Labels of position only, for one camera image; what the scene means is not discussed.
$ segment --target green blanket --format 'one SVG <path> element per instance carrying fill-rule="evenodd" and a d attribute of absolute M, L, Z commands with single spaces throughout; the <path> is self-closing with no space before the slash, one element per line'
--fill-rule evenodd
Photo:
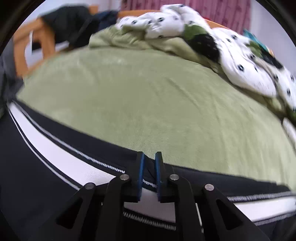
<path fill-rule="evenodd" d="M 167 163 L 296 187 L 278 118 L 211 69 L 152 49 L 82 48 L 49 59 L 18 98 L 78 131 Z"/>

